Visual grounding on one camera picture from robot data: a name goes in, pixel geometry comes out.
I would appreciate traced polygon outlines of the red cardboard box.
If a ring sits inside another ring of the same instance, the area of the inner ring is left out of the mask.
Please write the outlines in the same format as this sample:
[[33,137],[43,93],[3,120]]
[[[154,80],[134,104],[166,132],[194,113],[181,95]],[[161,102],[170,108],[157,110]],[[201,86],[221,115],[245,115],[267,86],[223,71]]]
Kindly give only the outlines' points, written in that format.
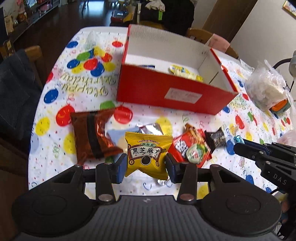
[[215,115],[238,95],[219,56],[190,38],[130,25],[116,99]]

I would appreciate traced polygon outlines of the green snack packet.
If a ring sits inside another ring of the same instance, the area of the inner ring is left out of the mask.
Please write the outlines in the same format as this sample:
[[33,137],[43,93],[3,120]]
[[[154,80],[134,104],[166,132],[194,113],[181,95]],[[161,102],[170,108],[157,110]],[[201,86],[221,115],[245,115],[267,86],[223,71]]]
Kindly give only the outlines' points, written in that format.
[[106,158],[105,158],[105,163],[106,163],[107,165],[111,165],[111,164],[113,164],[113,163],[114,163],[114,156],[106,157]]

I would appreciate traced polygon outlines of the sofa with clothes pile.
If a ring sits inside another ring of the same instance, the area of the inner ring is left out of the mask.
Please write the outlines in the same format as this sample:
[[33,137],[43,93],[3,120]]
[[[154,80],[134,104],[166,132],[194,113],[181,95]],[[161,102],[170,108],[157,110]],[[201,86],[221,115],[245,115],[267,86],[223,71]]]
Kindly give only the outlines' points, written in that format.
[[135,7],[132,24],[160,26],[164,30],[184,36],[192,26],[194,1],[132,1]]

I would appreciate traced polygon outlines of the blue white biscuit packet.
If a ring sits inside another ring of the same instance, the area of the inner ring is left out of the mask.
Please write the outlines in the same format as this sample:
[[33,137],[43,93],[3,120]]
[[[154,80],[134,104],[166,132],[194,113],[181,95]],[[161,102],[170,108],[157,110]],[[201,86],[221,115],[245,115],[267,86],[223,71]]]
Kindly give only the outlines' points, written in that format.
[[155,69],[156,67],[154,65],[139,65],[141,68],[147,68],[147,69]]

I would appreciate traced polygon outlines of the brown foil snack packet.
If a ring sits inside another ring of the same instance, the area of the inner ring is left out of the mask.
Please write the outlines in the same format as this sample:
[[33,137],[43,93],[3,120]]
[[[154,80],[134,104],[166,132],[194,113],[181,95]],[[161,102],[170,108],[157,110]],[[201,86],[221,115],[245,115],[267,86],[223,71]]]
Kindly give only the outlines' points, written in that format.
[[105,125],[114,111],[114,108],[109,108],[70,113],[79,165],[83,165],[87,160],[98,160],[123,152],[123,149],[105,134]]

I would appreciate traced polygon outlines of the dark tv console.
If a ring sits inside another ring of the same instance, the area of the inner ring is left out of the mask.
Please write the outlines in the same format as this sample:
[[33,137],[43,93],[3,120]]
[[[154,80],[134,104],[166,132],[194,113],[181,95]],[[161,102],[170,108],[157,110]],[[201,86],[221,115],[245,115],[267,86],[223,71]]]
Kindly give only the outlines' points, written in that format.
[[22,1],[24,12],[19,13],[16,18],[18,23],[14,26],[14,31],[9,34],[11,41],[15,42],[29,27],[60,5],[61,1],[58,0]]

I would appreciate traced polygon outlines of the black small snack packet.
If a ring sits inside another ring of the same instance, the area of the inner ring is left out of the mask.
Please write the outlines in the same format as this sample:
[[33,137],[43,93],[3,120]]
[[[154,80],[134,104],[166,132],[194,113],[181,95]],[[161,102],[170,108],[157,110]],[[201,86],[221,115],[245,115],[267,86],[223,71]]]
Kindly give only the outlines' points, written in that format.
[[213,153],[217,148],[226,146],[226,137],[222,131],[222,127],[215,132],[204,131],[204,134],[206,143],[209,146],[211,153]]

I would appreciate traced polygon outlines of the clear plastic bag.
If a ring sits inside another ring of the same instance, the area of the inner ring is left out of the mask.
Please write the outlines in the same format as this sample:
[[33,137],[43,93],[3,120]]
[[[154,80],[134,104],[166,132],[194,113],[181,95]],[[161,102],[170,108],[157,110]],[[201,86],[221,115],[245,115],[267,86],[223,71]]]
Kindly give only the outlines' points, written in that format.
[[244,87],[250,100],[261,111],[277,113],[290,109],[293,113],[295,105],[286,85],[283,76],[265,60],[258,63]]

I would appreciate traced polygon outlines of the blue candy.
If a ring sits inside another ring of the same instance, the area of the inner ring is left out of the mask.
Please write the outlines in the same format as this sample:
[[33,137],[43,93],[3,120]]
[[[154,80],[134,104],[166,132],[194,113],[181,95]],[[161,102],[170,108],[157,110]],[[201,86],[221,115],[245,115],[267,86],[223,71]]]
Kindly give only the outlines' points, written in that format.
[[245,144],[244,139],[240,135],[236,135],[233,138],[233,141],[234,141],[234,144],[238,144],[238,143]]

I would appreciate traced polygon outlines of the colourful balloon birthday tablecloth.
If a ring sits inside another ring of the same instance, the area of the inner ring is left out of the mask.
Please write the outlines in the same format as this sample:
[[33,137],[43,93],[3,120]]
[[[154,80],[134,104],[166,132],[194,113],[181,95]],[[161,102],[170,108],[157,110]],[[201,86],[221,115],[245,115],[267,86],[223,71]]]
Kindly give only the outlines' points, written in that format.
[[221,128],[226,132],[227,145],[215,150],[205,167],[219,164],[267,192],[274,190],[253,161],[234,154],[233,137],[271,143],[292,130],[293,124],[289,113],[262,112],[250,101],[244,89],[250,71],[244,64],[217,53],[239,92],[217,115],[120,103],[116,91],[126,34],[126,28],[82,28],[61,53],[48,76],[33,122],[29,188],[76,164],[71,112],[115,108],[106,129],[116,135],[121,147],[126,146],[125,131],[150,123],[159,124],[165,135],[173,137],[181,135],[187,123],[206,131]]

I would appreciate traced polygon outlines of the yellow sesame snack packet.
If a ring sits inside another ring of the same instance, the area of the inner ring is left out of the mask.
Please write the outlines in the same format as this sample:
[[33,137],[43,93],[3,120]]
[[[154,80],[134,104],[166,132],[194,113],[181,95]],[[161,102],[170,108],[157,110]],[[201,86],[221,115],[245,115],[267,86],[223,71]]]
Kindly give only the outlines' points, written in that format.
[[167,180],[165,155],[173,143],[172,136],[126,132],[125,140],[127,142],[126,177],[140,170],[152,178]]

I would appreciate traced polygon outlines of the silver foil snack packet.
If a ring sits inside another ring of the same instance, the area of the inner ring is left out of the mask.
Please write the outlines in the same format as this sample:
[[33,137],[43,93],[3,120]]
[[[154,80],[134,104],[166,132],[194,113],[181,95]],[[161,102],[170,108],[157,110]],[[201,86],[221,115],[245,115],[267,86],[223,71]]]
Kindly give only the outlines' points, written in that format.
[[158,123],[150,123],[147,125],[137,124],[137,126],[139,128],[140,133],[158,136],[163,135],[161,126]]

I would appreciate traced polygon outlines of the wooden chair with pink cloth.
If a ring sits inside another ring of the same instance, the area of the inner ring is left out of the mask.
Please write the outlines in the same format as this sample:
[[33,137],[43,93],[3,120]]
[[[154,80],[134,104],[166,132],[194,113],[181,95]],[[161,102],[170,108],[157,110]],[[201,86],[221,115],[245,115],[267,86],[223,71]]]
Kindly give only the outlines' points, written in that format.
[[210,33],[203,29],[189,28],[187,30],[186,37],[223,52],[235,59],[239,58],[237,52],[230,46],[230,43],[219,35]]

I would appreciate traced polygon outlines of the red kitkat snack packet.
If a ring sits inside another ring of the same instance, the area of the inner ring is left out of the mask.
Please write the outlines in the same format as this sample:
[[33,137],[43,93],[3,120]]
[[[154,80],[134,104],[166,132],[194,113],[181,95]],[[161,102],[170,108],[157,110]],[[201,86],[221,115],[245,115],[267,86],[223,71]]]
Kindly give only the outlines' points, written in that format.
[[189,123],[185,124],[185,132],[173,138],[170,153],[178,163],[190,162],[201,168],[206,161],[212,159],[211,150],[206,143],[202,129],[197,129]]

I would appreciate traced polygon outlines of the yellow minion snack packet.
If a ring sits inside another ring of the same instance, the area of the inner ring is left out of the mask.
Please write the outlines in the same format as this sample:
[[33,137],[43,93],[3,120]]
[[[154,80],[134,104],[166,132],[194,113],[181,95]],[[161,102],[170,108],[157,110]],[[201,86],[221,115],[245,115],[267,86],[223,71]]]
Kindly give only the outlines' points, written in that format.
[[178,76],[178,77],[182,77],[182,78],[187,78],[187,79],[191,79],[197,82],[203,82],[204,79],[202,76],[192,73],[190,72],[188,69],[178,66],[178,65],[171,65],[169,67],[169,70],[171,73],[173,73],[173,75]]

